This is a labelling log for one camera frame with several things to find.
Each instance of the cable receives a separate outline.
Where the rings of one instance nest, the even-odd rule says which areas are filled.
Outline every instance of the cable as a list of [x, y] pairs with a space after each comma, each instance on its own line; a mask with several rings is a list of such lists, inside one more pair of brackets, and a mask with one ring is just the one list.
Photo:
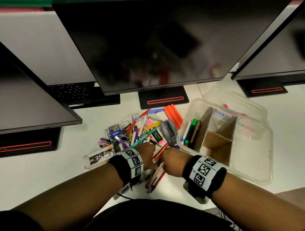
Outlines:
[[126, 197], [126, 196], [123, 196], [123, 195], [121, 195], [121, 194], [119, 194], [119, 193], [117, 193], [120, 197], [123, 197], [123, 198], [125, 198], [125, 199], [128, 199], [128, 200], [134, 200], [133, 198], [129, 198], [129, 197]]

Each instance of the wristband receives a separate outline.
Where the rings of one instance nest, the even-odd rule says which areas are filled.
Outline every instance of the wristband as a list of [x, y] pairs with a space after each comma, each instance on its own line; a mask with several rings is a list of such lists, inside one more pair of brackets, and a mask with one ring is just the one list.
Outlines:
[[222, 163], [207, 157], [193, 156], [186, 164], [182, 177], [188, 182], [189, 191], [194, 197], [212, 197], [218, 190], [227, 174]]
[[118, 152], [109, 160], [109, 163], [115, 167], [123, 181], [123, 186], [129, 182], [131, 185], [138, 183], [141, 173], [144, 171], [143, 160], [133, 148]]

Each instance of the monitor stand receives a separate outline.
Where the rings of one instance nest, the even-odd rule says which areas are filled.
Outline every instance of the monitor stand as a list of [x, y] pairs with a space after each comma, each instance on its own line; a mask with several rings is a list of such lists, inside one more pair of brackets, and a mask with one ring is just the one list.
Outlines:
[[0, 135], [0, 157], [54, 151], [58, 147], [61, 127]]
[[288, 92], [276, 77], [237, 80], [237, 83], [248, 98]]
[[188, 103], [189, 99], [183, 86], [139, 91], [141, 109], [165, 107], [170, 104]]

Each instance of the white desk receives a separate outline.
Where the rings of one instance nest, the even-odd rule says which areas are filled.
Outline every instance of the white desk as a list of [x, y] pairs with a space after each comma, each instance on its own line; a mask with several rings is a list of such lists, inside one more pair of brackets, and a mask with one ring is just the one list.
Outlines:
[[[202, 98], [213, 85], [220, 84], [229, 90], [241, 93], [235, 81], [226, 78], [222, 82], [185, 86], [189, 100]], [[274, 132], [273, 182], [265, 186], [278, 193], [305, 187], [305, 154], [303, 143], [305, 131], [305, 85], [287, 87], [288, 94], [252, 98], [268, 110], [268, 120]], [[177, 105], [182, 117], [189, 104]], [[64, 127], [57, 151], [0, 158], [0, 210], [14, 206], [77, 176], [84, 169], [82, 157], [98, 149], [97, 141], [104, 137], [104, 129], [118, 123], [126, 115], [140, 110], [137, 93], [121, 95], [120, 105], [75, 110], [83, 119], [82, 125]], [[180, 202], [194, 208], [214, 207], [210, 202], [200, 205], [183, 188], [184, 180], [165, 175], [152, 194], [147, 194], [143, 185], [134, 187], [126, 196], [153, 198]], [[111, 199], [103, 209], [124, 201]]]

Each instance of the orange pencil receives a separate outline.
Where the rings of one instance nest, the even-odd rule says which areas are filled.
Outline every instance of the orange pencil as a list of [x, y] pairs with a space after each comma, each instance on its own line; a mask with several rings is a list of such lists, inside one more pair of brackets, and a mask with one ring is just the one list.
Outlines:
[[159, 152], [157, 152], [157, 154], [154, 156], [154, 158], [152, 159], [153, 161], [155, 161], [155, 159], [158, 158], [158, 156], [160, 156], [160, 154], [167, 148], [169, 144], [167, 143], [166, 145], [164, 145]]

